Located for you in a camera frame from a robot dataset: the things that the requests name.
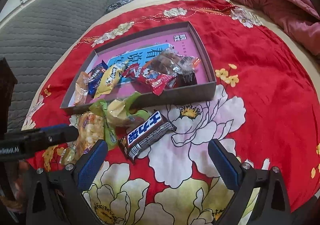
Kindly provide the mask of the clear orange-edged biscuit packet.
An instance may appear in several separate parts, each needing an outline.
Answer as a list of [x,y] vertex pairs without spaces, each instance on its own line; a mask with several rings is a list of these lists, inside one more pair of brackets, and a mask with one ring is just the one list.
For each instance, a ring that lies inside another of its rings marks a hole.
[[174,49],[167,48],[148,61],[145,66],[159,73],[177,76],[194,73],[200,62],[198,57],[180,55]]

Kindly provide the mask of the yellow snack packet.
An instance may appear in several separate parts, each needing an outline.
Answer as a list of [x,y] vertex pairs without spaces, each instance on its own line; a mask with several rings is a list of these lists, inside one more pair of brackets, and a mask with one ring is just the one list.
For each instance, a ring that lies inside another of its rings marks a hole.
[[103,74],[100,84],[95,92],[94,98],[99,98],[102,95],[108,95],[114,87],[119,83],[122,74],[127,68],[128,61],[112,64]]

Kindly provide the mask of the red snack packet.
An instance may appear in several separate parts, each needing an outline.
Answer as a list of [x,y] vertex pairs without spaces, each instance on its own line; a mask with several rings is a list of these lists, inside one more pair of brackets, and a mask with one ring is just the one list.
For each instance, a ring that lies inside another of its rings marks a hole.
[[141,67],[138,63],[128,66],[122,76],[145,85],[157,96],[160,96],[167,84],[175,78],[174,76],[160,73],[147,67]]

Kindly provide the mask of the orange clear rice cracker packet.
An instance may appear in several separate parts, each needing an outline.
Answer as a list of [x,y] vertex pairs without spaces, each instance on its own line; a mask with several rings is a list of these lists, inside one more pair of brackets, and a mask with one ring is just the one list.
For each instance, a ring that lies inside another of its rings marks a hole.
[[70,118],[70,126],[78,129],[78,138],[68,142],[68,147],[63,150],[60,164],[75,164],[83,154],[86,154],[98,140],[104,140],[104,118],[91,111],[84,114],[75,114]]

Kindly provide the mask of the brown Snickers bar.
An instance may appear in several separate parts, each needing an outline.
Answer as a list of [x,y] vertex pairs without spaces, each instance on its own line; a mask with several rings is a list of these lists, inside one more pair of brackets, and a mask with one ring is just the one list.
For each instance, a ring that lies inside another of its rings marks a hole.
[[119,139],[118,145],[126,159],[135,163],[135,158],[168,132],[176,131],[160,111],[155,111],[145,122]]

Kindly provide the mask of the green clear cake packet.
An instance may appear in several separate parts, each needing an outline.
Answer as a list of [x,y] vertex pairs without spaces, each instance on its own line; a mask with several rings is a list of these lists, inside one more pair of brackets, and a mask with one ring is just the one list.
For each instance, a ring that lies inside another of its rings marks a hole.
[[99,99],[89,107],[92,113],[104,120],[104,140],[109,151],[118,145],[116,128],[132,130],[149,118],[150,114],[143,109],[130,109],[140,96],[139,92],[134,92],[123,100],[107,102],[105,99]]

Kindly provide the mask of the red floral cloth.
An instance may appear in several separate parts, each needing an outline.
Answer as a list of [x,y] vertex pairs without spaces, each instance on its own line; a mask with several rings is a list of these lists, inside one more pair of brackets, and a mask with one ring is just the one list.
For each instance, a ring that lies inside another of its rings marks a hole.
[[215,70],[215,96],[207,102],[164,105],[176,127],[135,163],[119,148],[106,157],[83,193],[104,224],[209,224],[232,192],[210,160],[217,139],[241,162],[280,168],[290,207],[319,190],[319,101],[310,76],[273,31],[224,0],[174,1],[137,9],[84,36],[44,86],[36,127],[70,124],[60,109],[73,77],[93,47],[152,27],[189,21]]

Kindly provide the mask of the grey quilted headboard cover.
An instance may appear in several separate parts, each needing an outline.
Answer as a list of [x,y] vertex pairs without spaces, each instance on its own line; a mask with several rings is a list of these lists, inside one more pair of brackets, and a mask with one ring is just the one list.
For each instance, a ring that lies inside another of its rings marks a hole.
[[22,128],[31,102],[54,64],[118,0],[36,0],[1,28],[1,56],[17,79],[8,131]]

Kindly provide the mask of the blue patterned cloth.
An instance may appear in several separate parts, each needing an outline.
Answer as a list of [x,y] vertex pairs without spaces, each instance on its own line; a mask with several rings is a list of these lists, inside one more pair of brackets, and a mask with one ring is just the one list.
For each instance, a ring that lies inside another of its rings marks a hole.
[[112,12],[112,11],[114,11],[114,10],[116,10],[116,9],[118,9],[118,8],[126,5],[126,4],[129,4],[129,3],[131,3],[132,1],[134,1],[134,0],[119,0],[119,1],[117,1],[117,2],[115,2],[115,3],[113,3],[113,4],[111,4],[111,5],[109,5],[109,6],[107,7],[107,9],[106,9],[106,14],[108,14],[108,13],[110,13],[110,12]]

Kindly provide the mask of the clear bread packet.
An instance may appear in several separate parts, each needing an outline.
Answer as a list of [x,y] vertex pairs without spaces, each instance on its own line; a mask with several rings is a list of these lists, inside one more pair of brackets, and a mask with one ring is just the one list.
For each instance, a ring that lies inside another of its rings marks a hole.
[[75,100],[74,105],[80,106],[86,103],[88,95],[89,75],[86,72],[81,72],[75,83]]

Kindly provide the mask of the dark blue snack packet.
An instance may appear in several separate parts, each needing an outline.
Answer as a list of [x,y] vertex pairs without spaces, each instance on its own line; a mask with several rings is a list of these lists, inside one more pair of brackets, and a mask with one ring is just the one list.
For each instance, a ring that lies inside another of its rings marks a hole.
[[89,73],[88,78],[88,94],[93,97],[95,95],[95,92],[97,91],[97,88],[100,85],[101,78],[103,77],[103,74],[107,71],[108,65],[101,61],[97,66],[95,66]]

